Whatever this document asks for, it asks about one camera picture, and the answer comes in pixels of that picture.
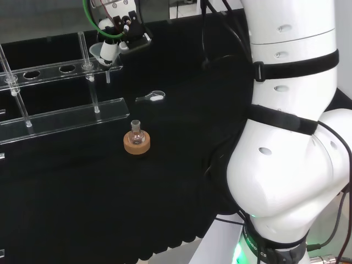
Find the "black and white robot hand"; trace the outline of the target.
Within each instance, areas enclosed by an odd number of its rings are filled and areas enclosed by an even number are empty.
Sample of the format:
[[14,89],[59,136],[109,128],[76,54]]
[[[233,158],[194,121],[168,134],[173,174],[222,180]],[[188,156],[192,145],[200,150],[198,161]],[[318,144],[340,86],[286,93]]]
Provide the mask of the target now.
[[97,31],[100,51],[94,55],[107,70],[120,54],[129,54],[151,43],[135,1],[83,1],[88,21]]

